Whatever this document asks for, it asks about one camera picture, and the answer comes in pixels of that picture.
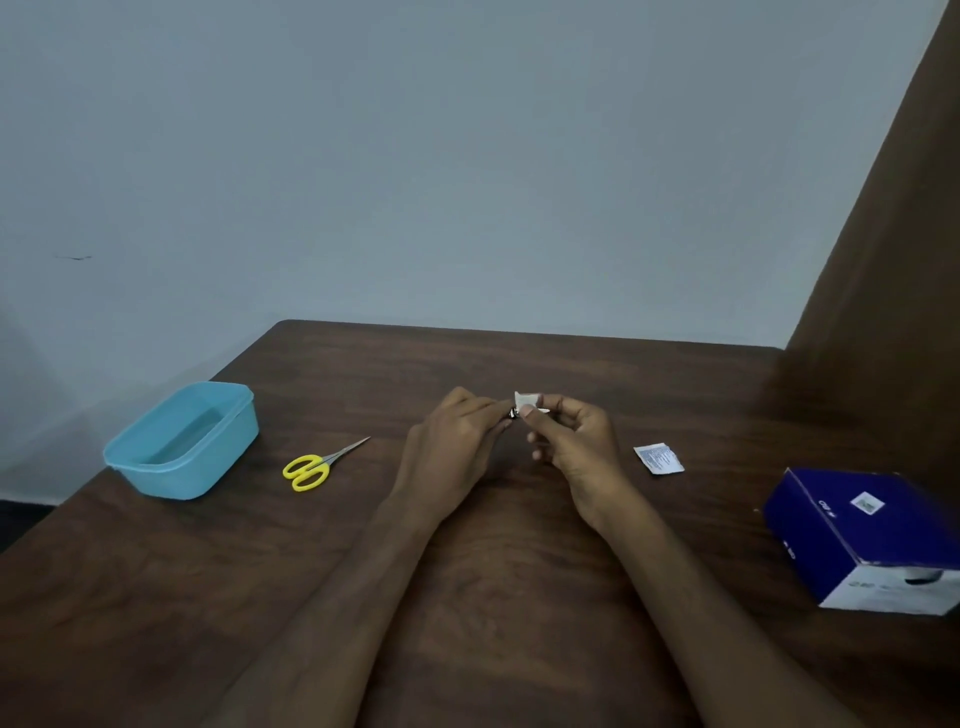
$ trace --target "blue plastic container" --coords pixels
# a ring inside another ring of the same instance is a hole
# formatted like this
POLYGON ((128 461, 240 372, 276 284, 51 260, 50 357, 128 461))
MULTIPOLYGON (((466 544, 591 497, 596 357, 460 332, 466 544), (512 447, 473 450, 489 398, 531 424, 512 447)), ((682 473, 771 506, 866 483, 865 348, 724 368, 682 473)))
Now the blue plastic container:
POLYGON ((114 437, 104 460, 144 495, 189 500, 210 490, 259 431, 250 387, 199 381, 114 437))

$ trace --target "yellow scissors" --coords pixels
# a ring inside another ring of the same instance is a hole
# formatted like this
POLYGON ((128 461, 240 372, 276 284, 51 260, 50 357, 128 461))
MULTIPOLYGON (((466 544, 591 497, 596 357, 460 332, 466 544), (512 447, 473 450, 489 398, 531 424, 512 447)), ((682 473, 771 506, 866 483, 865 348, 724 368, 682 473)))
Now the yellow scissors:
POLYGON ((330 466, 336 462, 337 458, 341 455, 346 455, 354 448, 359 448, 365 442, 370 440, 369 437, 365 437, 363 440, 353 443, 353 445, 347 445, 342 450, 334 452, 332 455, 302 455, 296 460, 292 460, 287 464, 287 467, 283 469, 283 477, 287 480, 293 480, 294 490, 297 492, 300 491, 309 491, 313 488, 316 488, 318 485, 323 483, 326 480, 326 477, 330 475, 330 466), (299 468, 291 470, 295 465, 300 465, 299 468), (317 479, 312 483, 303 484, 304 480, 309 480, 314 475, 317 475, 317 479))

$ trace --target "container rim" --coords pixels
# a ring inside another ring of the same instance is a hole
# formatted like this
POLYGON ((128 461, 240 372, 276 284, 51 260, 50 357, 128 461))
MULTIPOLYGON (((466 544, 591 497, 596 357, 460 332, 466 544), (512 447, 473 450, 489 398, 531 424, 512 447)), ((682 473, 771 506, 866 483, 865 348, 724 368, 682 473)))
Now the container rim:
POLYGON ((107 443, 107 445, 104 447, 104 462, 109 467, 114 468, 115 470, 123 469, 127 471, 135 471, 137 473, 167 473, 169 471, 176 470, 181 465, 183 465, 184 462, 194 457, 200 450, 206 448, 206 446, 209 445, 210 441, 213 440, 221 432, 223 432, 227 428, 227 426, 237 418, 237 415, 239 415, 244 408, 249 406, 252 401, 253 401, 253 390, 250 387, 248 387, 246 384, 239 384, 237 382, 232 382, 232 381, 213 381, 213 380, 194 381, 189 384, 185 384, 180 389, 176 390, 175 392, 171 392, 168 396, 164 397, 157 404, 155 404, 153 407, 151 407, 142 415, 140 415, 138 418, 136 418, 136 420, 134 420, 132 423, 124 427, 123 430, 121 430, 116 437, 110 440, 107 443), (224 415, 223 418, 221 418, 219 423, 214 425, 210 429, 210 431, 206 433, 206 435, 204 435, 199 441, 197 441, 196 444, 194 444, 192 448, 190 448, 187 452, 185 452, 180 457, 177 457, 173 460, 168 460, 165 463, 155 463, 155 464, 149 464, 149 465, 144 463, 120 464, 115 460, 112 460, 112 461, 110 460, 110 458, 107 455, 110 448, 112 448, 114 445, 116 445, 117 442, 122 440, 124 436, 127 435, 128 432, 130 432, 130 430, 132 430, 134 427, 139 425, 139 423, 142 420, 152 415, 155 410, 158 410, 168 400, 172 399, 173 397, 178 395, 180 392, 183 392, 184 390, 190 389, 191 387, 196 387, 198 384, 216 384, 216 385, 226 385, 228 387, 243 388, 246 390, 246 393, 243 399, 238 401, 227 411, 227 414, 224 415))

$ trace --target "left hand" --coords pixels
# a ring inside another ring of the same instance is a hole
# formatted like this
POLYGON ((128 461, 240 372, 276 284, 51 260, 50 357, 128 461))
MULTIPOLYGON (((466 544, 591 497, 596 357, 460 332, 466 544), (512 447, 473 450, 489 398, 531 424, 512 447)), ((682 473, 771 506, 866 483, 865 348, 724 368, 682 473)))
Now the left hand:
POLYGON ((493 444, 513 421, 513 402, 476 397, 457 387, 410 428, 393 494, 412 497, 442 521, 487 471, 493 444))

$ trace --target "scissors handle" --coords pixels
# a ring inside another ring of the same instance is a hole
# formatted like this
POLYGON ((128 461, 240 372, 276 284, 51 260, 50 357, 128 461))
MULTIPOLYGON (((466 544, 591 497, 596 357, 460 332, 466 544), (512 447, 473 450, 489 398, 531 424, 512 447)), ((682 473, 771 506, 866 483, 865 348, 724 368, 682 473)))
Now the scissors handle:
POLYGON ((283 477, 287 480, 293 480, 291 485, 298 493, 316 488, 326 480, 328 475, 330 475, 330 466, 324 462, 320 455, 302 455, 296 460, 291 460, 287 463, 287 467, 283 469, 283 477), (293 467, 300 463, 304 463, 304 465, 300 465, 299 468, 294 470, 293 467), (316 480, 304 484, 305 480, 309 480, 314 475, 317 476, 316 480))

